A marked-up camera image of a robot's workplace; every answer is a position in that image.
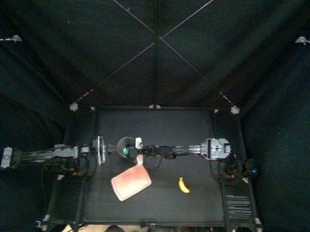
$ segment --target yellow banana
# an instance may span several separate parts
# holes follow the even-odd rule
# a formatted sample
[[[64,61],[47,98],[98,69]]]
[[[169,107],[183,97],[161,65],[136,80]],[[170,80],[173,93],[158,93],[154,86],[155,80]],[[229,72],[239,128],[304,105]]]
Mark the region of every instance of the yellow banana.
[[[179,188],[185,193],[190,192],[190,190],[189,190],[189,188],[187,188],[187,186],[185,184],[183,178],[179,178]]]

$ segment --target black tent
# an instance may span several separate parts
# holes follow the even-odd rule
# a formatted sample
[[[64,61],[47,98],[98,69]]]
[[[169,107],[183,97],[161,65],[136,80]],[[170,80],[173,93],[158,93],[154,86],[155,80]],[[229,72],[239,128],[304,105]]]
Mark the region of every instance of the black tent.
[[[3,1],[2,150],[62,143],[91,107],[238,107],[265,231],[309,231],[310,45],[295,43],[310,36],[309,7],[305,0]],[[2,172],[0,184],[0,229],[27,227],[44,214],[40,171]]]

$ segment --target black fabric wall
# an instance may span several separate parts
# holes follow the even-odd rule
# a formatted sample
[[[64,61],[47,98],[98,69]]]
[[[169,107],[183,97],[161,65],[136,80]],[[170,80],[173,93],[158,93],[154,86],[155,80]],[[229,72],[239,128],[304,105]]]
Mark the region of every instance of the black fabric wall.
[[[265,231],[310,231],[310,47],[281,57],[243,117],[249,155],[259,168],[254,193]]]
[[[158,73],[151,47],[102,84],[153,43],[153,34],[111,1],[76,1],[75,11],[72,1],[34,2],[7,1],[6,13],[0,9],[0,37],[24,35],[23,43],[0,43],[0,148],[40,150],[62,143],[68,105],[99,83],[87,105],[149,105],[158,99],[167,105],[227,106],[163,43]],[[154,26],[153,3],[120,2]],[[219,5],[207,7],[167,41],[243,106],[247,151],[261,170],[254,193],[266,231],[310,231],[310,46],[291,45],[309,23],[309,1],[214,2]],[[161,35],[203,4],[166,1]],[[27,227],[42,218],[40,177],[38,169],[0,173],[0,230],[15,224]]]

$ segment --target banana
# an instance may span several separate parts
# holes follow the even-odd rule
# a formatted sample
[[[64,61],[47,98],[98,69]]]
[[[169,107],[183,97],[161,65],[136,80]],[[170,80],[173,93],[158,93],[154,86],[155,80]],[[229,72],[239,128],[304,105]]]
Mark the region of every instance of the banana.
[[[185,193],[190,192],[190,190],[189,190],[189,188],[187,188],[187,186],[185,184],[183,178],[179,178],[179,188]]]

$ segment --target metal bracket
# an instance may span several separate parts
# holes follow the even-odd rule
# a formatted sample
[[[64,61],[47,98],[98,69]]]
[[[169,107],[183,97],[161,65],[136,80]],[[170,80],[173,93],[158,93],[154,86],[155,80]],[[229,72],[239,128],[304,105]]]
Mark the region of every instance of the metal bracket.
[[[157,221],[149,221],[147,222],[147,227],[149,231],[154,231],[159,228],[161,224]]]

